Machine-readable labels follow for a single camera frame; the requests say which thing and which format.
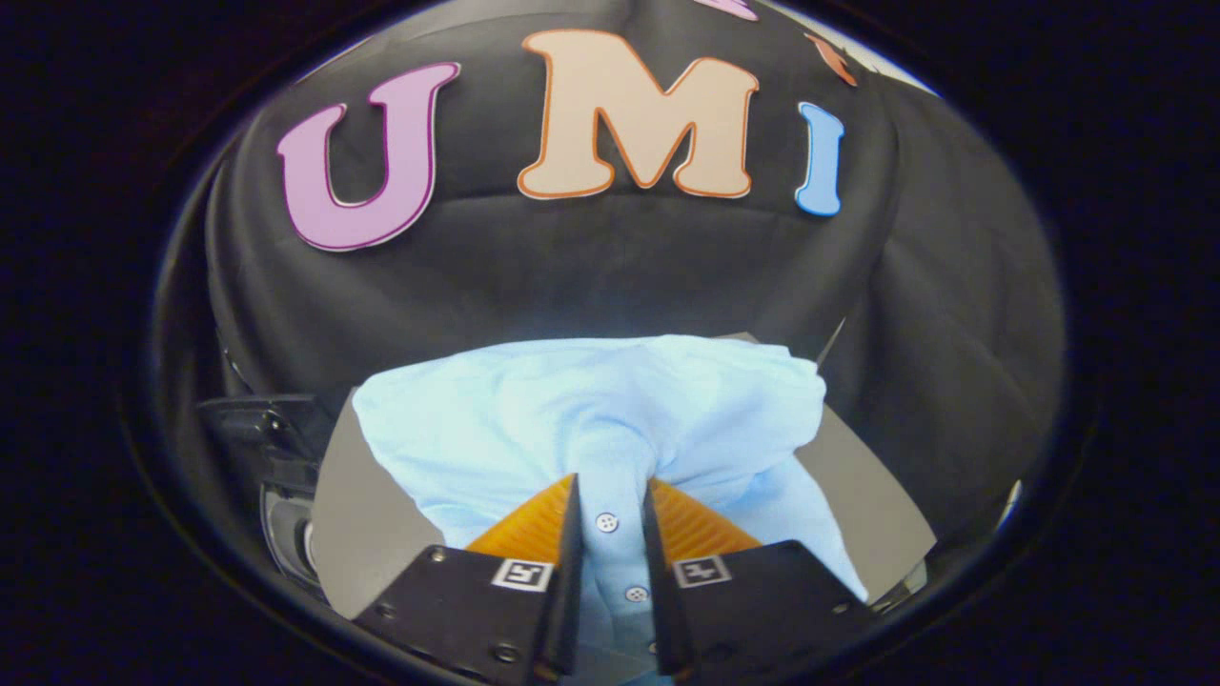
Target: orange soft pad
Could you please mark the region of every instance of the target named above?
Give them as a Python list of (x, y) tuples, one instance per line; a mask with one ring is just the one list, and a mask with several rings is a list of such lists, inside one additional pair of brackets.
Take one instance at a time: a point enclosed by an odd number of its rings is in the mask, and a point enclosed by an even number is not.
[(706, 505), (662, 481), (651, 480), (653, 508), (661, 530), (665, 561), (737, 553), (761, 546)]
[(573, 477), (570, 474), (526, 500), (466, 549), (499, 558), (559, 564), (559, 538), (564, 532), (564, 513)]

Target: letter m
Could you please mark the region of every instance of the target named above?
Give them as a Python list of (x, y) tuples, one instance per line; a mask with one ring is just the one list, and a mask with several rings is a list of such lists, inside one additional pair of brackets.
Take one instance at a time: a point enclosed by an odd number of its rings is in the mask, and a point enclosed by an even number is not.
[(547, 60), (542, 153), (521, 171), (521, 193), (538, 199), (593, 195), (614, 182), (598, 157), (598, 118), (606, 123), (632, 178), (651, 188), (691, 133), (691, 153), (673, 182), (693, 195), (741, 198), (745, 126), (758, 78), (710, 57), (695, 60), (669, 90), (621, 37), (598, 31), (545, 31), (525, 40)]

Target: blue letter i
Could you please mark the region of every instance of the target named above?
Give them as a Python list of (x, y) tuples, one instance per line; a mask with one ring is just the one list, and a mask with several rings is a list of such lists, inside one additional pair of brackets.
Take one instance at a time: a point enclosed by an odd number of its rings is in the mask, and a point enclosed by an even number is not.
[(830, 216), (841, 205), (836, 183), (843, 122), (810, 103), (797, 105), (797, 111), (809, 122), (809, 170), (805, 184), (797, 189), (797, 205), (811, 215)]

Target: colorful paper cutout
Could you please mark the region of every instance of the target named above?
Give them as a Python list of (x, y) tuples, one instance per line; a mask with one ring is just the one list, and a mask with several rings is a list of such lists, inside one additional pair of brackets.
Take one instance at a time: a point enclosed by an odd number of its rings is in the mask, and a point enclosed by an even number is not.
[(715, 7), (722, 12), (728, 12), (734, 17), (741, 17), (749, 22), (759, 21), (759, 16), (750, 10), (745, 0), (694, 0), (700, 5), (706, 5), (709, 7)]
[(810, 35), (808, 33), (805, 34), (805, 38), (814, 42), (814, 45), (817, 46), (817, 54), (822, 56), (822, 61), (826, 62), (826, 66), (833, 70), (834, 73), (837, 73), (838, 77), (842, 78), (844, 83), (847, 83), (852, 88), (855, 88), (858, 85), (855, 82), (855, 77), (852, 76), (849, 71), (847, 71), (847, 60), (844, 60), (843, 56), (834, 50), (833, 45), (826, 43), (821, 38), (817, 38), (816, 35)]
[(610, 187), (614, 166), (597, 155), (599, 117), (642, 188), (660, 179), (689, 132), (689, 155), (673, 172), (678, 188), (714, 198), (749, 193), (745, 131), (759, 88), (754, 74), (702, 57), (661, 90), (639, 55), (612, 33), (547, 31), (523, 46), (547, 61), (542, 151), (517, 177), (525, 195), (578, 198)]
[(809, 162), (805, 184), (797, 189), (797, 205), (811, 215), (838, 214), (838, 156), (843, 122), (814, 105), (800, 103), (797, 111), (809, 125)]
[(436, 181), (433, 117), (437, 90), (458, 78), (461, 66), (439, 62), (378, 85), (368, 101), (386, 109), (386, 183), (364, 203), (348, 204), (331, 188), (328, 139), (345, 105), (327, 107), (283, 139), (284, 197), (296, 233), (322, 250), (346, 251), (384, 243), (423, 214)]

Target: black cloth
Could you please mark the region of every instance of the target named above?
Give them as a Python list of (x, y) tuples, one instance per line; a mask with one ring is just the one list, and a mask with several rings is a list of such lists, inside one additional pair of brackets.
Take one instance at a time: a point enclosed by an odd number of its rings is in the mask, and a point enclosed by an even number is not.
[[(255, 393), (355, 386), (382, 370), (495, 343), (749, 331), (826, 360), (828, 403), (911, 494), (938, 536), (996, 500), (1038, 455), (1063, 378), (1064, 312), (1047, 227), (1004, 160), (936, 96), (848, 59), (848, 87), (806, 29), (754, 5), (744, 22), (691, 0), (450, 2), (376, 35), (268, 101), (216, 175), (206, 216), (212, 309)], [(753, 74), (736, 200), (638, 188), (522, 195), (538, 157), (547, 68), (536, 32), (627, 39), (662, 88), (698, 57)], [(344, 103), (332, 131), (339, 198), (384, 179), (382, 112), (407, 70), (456, 61), (436, 105), (437, 181), (404, 234), (351, 253), (294, 233), (281, 138)], [(806, 214), (808, 132), (797, 104), (843, 122), (834, 216)]]

